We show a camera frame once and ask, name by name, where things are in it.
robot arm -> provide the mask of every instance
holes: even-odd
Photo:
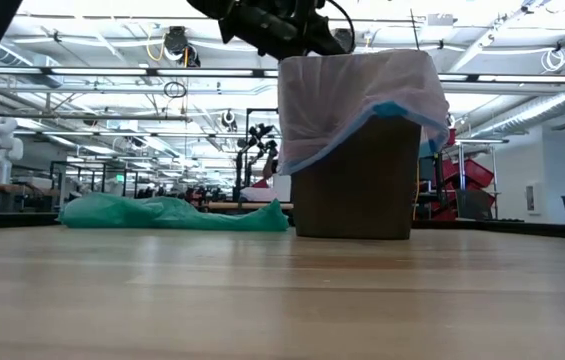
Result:
[[[187,0],[204,15],[218,20],[226,44],[235,36],[255,46],[258,54],[278,60],[305,56],[340,55],[346,51],[331,35],[329,19],[315,10],[326,0]],[[355,42],[355,30],[348,15]]]

ceiling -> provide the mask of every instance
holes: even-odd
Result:
[[[529,1],[338,2],[353,19],[357,52],[415,48],[415,23],[418,45],[431,55],[439,72],[565,74],[565,61],[549,71],[542,60],[558,42],[565,43],[565,0],[537,1],[536,4],[546,4],[534,8],[532,14],[505,22],[505,25],[498,25],[498,19],[513,16],[523,3]],[[320,13],[329,16],[332,29],[348,27],[334,7],[327,5]],[[253,47],[239,39],[222,44],[217,22],[204,18],[183,0],[74,0],[59,3],[24,0],[2,45],[33,65],[40,65],[42,60],[48,65],[51,58],[56,62],[53,65],[67,67],[174,68],[181,65],[167,57],[157,61],[151,59],[151,56],[159,57],[160,39],[169,26],[186,27],[186,35],[198,53],[202,68],[274,69],[277,66],[275,59],[258,56]],[[481,38],[483,41],[487,32],[491,39],[484,43],[485,47],[467,56],[466,50]],[[151,56],[147,54],[149,37]],[[444,44],[442,49],[439,48],[441,42]],[[557,57],[551,60],[554,64],[560,62]],[[32,84],[26,78],[0,76],[0,111],[32,113],[39,110],[31,103],[54,109],[59,120],[20,120],[24,128],[32,130],[223,133],[226,130],[221,124],[222,116],[231,109],[242,133],[246,129],[247,108],[277,107],[275,79],[179,79],[189,90],[188,96],[181,99],[164,96],[164,84],[173,80],[170,78],[66,76],[58,80],[62,85],[49,89],[45,85]],[[445,85],[450,112],[463,120],[465,124],[462,126],[477,126],[535,96],[564,90],[565,87],[554,85]],[[5,92],[26,100],[28,105],[4,96]],[[69,114],[153,116],[155,119],[100,121],[94,125],[61,119]],[[192,121],[160,119],[179,115]],[[254,123],[279,129],[275,112],[252,114],[251,125]],[[210,141],[195,137],[155,137],[145,138],[148,144],[133,147],[124,137],[118,140],[112,136],[96,139],[67,135],[60,138],[81,145],[82,154],[95,155],[85,148],[89,145],[112,149],[122,155],[149,153],[149,157],[168,158],[171,155],[167,154],[177,153],[183,158],[195,159],[191,160],[195,166],[174,162],[167,165],[164,160],[163,164],[154,164],[154,168],[177,168],[184,174],[185,170],[195,167],[203,174],[196,175],[199,179],[204,176],[217,178],[219,172],[225,179],[224,186],[228,186],[234,176],[231,158],[237,150],[235,139]],[[133,161],[130,166],[138,162],[147,161]]]

green plastic bag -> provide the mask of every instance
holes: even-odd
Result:
[[[157,197],[129,199],[91,193],[70,202],[59,220],[70,228],[154,228],[226,231],[285,231],[280,203],[246,215],[201,213],[184,200]]]

table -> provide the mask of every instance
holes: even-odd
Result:
[[[565,359],[565,239],[0,230],[0,359]]]

workbench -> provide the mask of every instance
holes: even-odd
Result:
[[[0,359],[565,359],[565,239],[0,229]]]

